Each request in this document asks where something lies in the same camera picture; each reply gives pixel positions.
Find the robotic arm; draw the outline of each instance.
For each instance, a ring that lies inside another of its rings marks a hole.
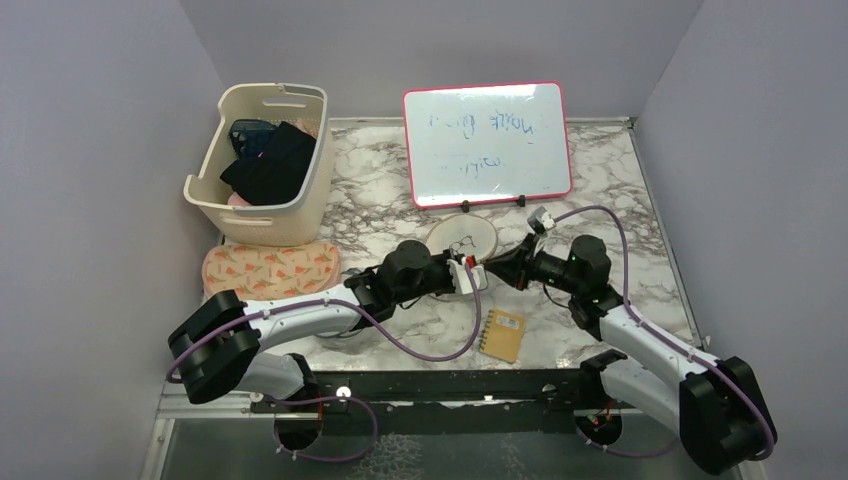
[[[568,309],[577,325],[627,353],[610,350],[583,362],[581,396],[597,404],[615,399],[642,410],[677,433],[690,457],[708,473],[756,459],[768,434],[776,439],[753,371],[745,362],[697,351],[625,305],[609,284],[611,261],[600,239],[577,237],[568,257],[561,259],[538,250],[539,240],[555,226],[553,218],[540,209],[529,223],[535,233],[484,265],[448,250],[430,255],[426,246],[410,240],[389,253],[379,267],[324,292],[248,302],[240,302],[232,291],[220,292],[169,337],[176,359],[171,373],[179,370],[192,403],[205,403],[232,390],[287,400],[312,398],[315,392],[306,388],[312,374],[302,356],[263,352],[298,338],[376,326],[390,318],[397,305],[423,295],[471,293],[470,278],[484,289],[488,272],[518,290],[540,282],[571,294]],[[715,370],[753,402],[764,422]],[[618,438],[620,419],[617,425],[578,422],[578,427],[607,445]]]

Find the beige plastic basket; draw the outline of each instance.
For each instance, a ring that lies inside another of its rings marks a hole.
[[[231,87],[218,102],[221,123],[197,176],[189,175],[183,194],[200,207],[229,239],[250,245],[293,246],[318,233],[330,194],[335,164],[333,136],[327,127],[327,94],[318,87],[288,83],[250,83]],[[233,122],[243,118],[275,124],[300,120],[317,139],[315,153],[297,197],[284,205],[233,207],[233,193],[219,178],[236,158],[230,144]]]

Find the yellow spiral notebook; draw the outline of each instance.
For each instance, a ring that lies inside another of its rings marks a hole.
[[[493,308],[489,310],[480,351],[509,363],[518,360],[521,337],[524,336],[524,317]]]

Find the marble tabletop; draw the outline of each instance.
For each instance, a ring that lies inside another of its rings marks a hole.
[[[379,264],[406,239],[422,240],[439,220],[458,209],[422,211],[411,199],[404,129],[397,124],[351,123],[334,128],[336,169],[318,240],[339,247],[342,269]],[[690,323],[669,263],[627,128],[622,125],[569,126],[574,189],[553,201],[472,207],[498,230],[497,253],[512,248],[528,233],[526,217],[544,205],[554,216],[577,207],[600,204],[620,216],[630,246],[631,299],[649,319],[693,342]],[[554,231],[545,249],[564,257],[580,234],[601,238],[612,258],[612,285],[621,291],[622,258],[618,232],[602,212],[572,217]],[[552,292],[554,298],[567,295]],[[305,338],[277,346],[276,354],[297,352],[314,370],[511,369],[575,367],[608,348],[571,320],[568,310],[551,303],[541,286],[519,292],[489,276],[482,292],[483,315],[498,308],[527,319],[518,361],[514,364],[479,351],[479,339],[465,355],[429,363],[397,349],[373,328],[350,339]],[[472,332],[474,302],[425,297],[410,310],[397,309],[383,325],[415,351],[433,356],[456,352]]]

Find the basket handle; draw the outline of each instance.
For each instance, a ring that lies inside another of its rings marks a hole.
[[[235,218],[223,213],[221,214],[221,221],[229,225],[242,225],[247,227],[270,227],[274,224],[273,218]]]

